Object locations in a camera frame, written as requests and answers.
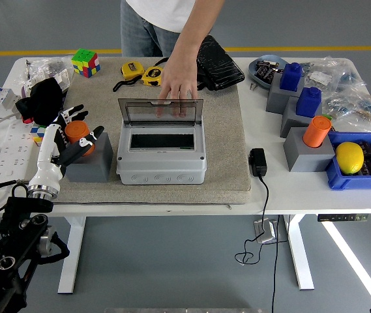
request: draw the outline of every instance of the black bag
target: black bag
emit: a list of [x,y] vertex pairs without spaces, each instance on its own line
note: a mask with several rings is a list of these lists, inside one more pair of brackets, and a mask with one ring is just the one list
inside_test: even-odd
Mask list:
[[55,78],[42,80],[33,86],[30,97],[16,103],[23,120],[49,126],[63,109],[63,94]]
[[197,55],[198,90],[221,90],[245,80],[245,75],[213,36],[207,35]]

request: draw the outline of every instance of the yellow floor line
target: yellow floor line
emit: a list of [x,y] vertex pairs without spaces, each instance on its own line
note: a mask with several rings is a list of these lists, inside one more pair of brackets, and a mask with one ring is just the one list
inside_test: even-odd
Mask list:
[[[371,51],[371,46],[299,46],[299,47],[226,47],[227,52],[311,52],[311,51]],[[93,50],[98,54],[121,54],[121,49]],[[32,50],[0,51],[0,57],[13,55],[65,55],[75,54],[76,50]]]

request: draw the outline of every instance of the blue plastic crate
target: blue plastic crate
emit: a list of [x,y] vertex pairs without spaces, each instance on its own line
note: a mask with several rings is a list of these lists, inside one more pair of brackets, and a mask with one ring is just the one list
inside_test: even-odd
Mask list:
[[[365,140],[371,143],[371,132],[330,132],[329,139],[336,149],[342,142],[359,143],[361,140]],[[329,186],[332,190],[371,189],[371,176],[342,174],[336,157],[333,157],[326,172],[329,178]]]

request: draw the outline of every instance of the gray cube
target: gray cube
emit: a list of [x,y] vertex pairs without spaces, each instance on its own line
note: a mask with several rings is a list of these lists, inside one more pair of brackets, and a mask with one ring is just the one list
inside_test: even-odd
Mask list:
[[310,148],[303,141],[307,127],[293,127],[284,142],[284,151],[289,171],[325,171],[334,157],[334,150],[328,136],[318,148]]
[[108,134],[103,132],[95,142],[95,150],[68,166],[65,175],[74,183],[107,183],[112,160],[110,139]]
[[291,127],[307,127],[313,118],[296,114],[297,101],[299,98],[290,97],[282,114],[281,138],[287,138]]
[[299,98],[301,95],[301,91],[303,91],[303,78],[301,78],[298,83],[297,91],[288,91],[279,88],[281,77],[281,73],[275,73],[274,75],[274,79],[272,80],[271,88],[269,89],[268,93],[268,100],[266,102],[266,112],[283,114],[288,99],[290,97]]

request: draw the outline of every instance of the orange cup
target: orange cup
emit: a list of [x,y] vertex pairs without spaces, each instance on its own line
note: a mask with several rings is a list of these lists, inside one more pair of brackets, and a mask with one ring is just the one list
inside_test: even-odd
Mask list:
[[331,128],[331,122],[324,116],[315,116],[309,124],[304,136],[304,143],[311,148],[318,148]]
[[[88,125],[84,121],[70,122],[67,127],[65,127],[65,134],[67,135],[70,143],[75,143],[82,137],[85,137],[89,134]],[[83,154],[83,157],[92,153],[94,149],[95,144],[93,144],[93,146]]]

